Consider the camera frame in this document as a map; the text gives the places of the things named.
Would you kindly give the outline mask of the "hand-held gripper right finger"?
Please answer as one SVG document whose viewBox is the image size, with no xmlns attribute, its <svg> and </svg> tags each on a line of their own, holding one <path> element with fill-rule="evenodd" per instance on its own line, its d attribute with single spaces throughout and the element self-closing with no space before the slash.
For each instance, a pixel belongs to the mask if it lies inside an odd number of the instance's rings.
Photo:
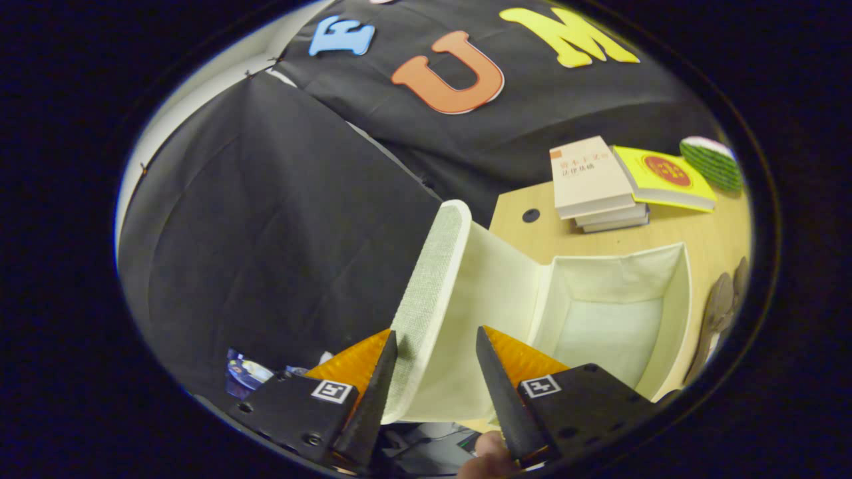
<svg viewBox="0 0 852 479">
<path fill-rule="evenodd" d="M 477 358 L 515 463 L 587 461 L 660 410 L 594 363 L 567 367 L 488 325 L 477 330 Z"/>
</svg>

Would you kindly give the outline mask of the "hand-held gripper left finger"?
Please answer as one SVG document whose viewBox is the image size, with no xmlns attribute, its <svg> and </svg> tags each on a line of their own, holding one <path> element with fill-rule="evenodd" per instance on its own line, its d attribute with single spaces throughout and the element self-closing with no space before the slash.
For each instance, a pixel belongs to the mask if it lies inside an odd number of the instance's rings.
<svg viewBox="0 0 852 479">
<path fill-rule="evenodd" d="M 364 474 L 396 361 L 395 332 L 380 331 L 305 374 L 272 376 L 231 406 L 228 418 L 302 460 Z"/>
</svg>

